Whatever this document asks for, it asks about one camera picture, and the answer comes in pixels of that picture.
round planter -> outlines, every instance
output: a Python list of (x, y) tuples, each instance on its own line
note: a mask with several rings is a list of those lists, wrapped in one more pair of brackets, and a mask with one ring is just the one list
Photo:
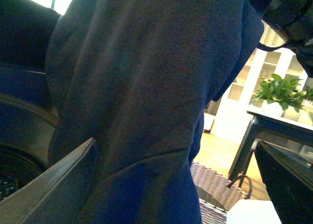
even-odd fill
[(284, 112), (283, 108), (277, 102), (271, 104), (265, 102), (262, 106), (262, 111), (264, 114), (274, 117), (281, 117)]

potted plant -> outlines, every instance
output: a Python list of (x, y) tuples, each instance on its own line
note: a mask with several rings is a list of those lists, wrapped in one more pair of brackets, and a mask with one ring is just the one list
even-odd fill
[(313, 101), (313, 88), (306, 87), (305, 91), (306, 94), (303, 96), (303, 98), (309, 101)]
[(266, 100), (268, 107), (272, 105), (279, 108), (276, 111), (277, 116), (281, 116), (289, 106), (293, 107), (296, 112), (303, 109), (301, 104), (307, 92), (297, 88), (301, 79), (293, 77), (283, 79), (277, 74), (272, 74), (271, 78), (262, 79), (261, 88), (254, 93), (255, 100)]

dark table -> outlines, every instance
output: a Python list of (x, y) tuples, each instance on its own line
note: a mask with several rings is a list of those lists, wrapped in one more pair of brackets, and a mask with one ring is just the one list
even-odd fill
[(244, 170), (247, 162), (249, 163), (252, 144), (260, 132), (268, 132), (313, 147), (313, 126), (282, 117), (268, 116), (261, 111), (250, 110), (247, 113), (253, 115), (253, 118), (231, 165), (228, 179), (233, 180), (237, 177)]

